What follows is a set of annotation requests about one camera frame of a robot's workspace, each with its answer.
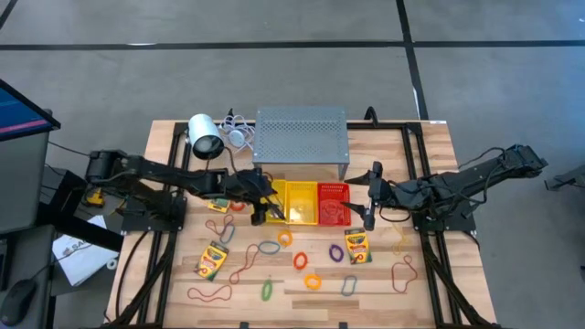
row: concrete floor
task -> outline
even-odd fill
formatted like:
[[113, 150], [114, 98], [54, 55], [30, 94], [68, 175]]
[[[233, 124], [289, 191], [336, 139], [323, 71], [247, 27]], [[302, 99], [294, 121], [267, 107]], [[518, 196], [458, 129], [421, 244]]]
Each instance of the concrete floor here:
[[[406, 7], [415, 41], [585, 38], [585, 4], [577, 0], [408, 0]], [[392, 0], [18, 0], [0, 44], [401, 36]], [[416, 55], [430, 118], [448, 121], [460, 162], [490, 146], [528, 143], [550, 163], [543, 179], [585, 163], [584, 48], [417, 48]], [[417, 119], [402, 48], [0, 51], [0, 77], [53, 109], [63, 127], [52, 141], [82, 151], [139, 154], [152, 120], [221, 118], [231, 107], [251, 117], [259, 106], [339, 105], [358, 119], [372, 105], [383, 119]], [[86, 165], [53, 148], [47, 161], [80, 175]], [[500, 324], [585, 327], [583, 192], [548, 192], [542, 179], [490, 190], [476, 221]], [[111, 281], [105, 273], [59, 297], [57, 327], [99, 324]]]

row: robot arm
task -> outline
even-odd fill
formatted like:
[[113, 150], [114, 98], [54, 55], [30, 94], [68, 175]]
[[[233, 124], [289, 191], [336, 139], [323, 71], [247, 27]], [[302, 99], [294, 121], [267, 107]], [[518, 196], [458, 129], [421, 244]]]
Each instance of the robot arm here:
[[[376, 207], [388, 207], [421, 213], [426, 220], [442, 223], [468, 218], [485, 203], [485, 191], [508, 178], [531, 178], [540, 175], [548, 163], [538, 158], [530, 146], [514, 145], [490, 160], [459, 173], [447, 172], [396, 183], [382, 178], [382, 164], [375, 162], [365, 175], [346, 180], [349, 184], [368, 185], [368, 207], [346, 203], [364, 220], [364, 228], [374, 229]], [[472, 196], [484, 192], [484, 199]], [[430, 225], [428, 230], [440, 225]]]
[[231, 175], [227, 168], [187, 171], [158, 164], [139, 155], [127, 155], [122, 151], [94, 151], [90, 154], [86, 179], [95, 186], [112, 187], [128, 194], [159, 212], [165, 212], [171, 194], [153, 190], [141, 183], [141, 179], [176, 186], [203, 199], [226, 198], [252, 204], [253, 225], [262, 224], [268, 210], [284, 218], [275, 205], [261, 203], [263, 197], [267, 198], [276, 192], [260, 168], [239, 170]]

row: red basket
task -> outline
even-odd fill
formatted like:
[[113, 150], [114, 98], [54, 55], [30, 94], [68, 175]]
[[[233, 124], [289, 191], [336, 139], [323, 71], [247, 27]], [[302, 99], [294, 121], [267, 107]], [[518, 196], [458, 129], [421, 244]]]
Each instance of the red basket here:
[[351, 212], [342, 202], [349, 202], [349, 185], [343, 183], [319, 183], [319, 225], [349, 226]]

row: monitor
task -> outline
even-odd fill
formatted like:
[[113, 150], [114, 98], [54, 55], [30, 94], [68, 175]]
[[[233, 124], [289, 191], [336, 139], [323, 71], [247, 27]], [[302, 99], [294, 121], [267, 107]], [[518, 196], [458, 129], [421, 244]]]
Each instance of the monitor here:
[[49, 113], [0, 80], [0, 141], [60, 127]]

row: crayola box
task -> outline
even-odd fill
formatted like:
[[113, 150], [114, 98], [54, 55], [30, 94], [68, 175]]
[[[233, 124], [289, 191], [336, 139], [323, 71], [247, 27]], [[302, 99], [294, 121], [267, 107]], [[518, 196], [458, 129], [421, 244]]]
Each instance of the crayola box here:
[[346, 245], [352, 265], [372, 261], [366, 231], [363, 228], [346, 229]]
[[205, 248], [201, 259], [195, 266], [195, 273], [199, 274], [203, 278], [213, 281], [219, 268], [226, 261], [229, 249], [221, 246], [216, 241], [211, 241], [209, 246]]

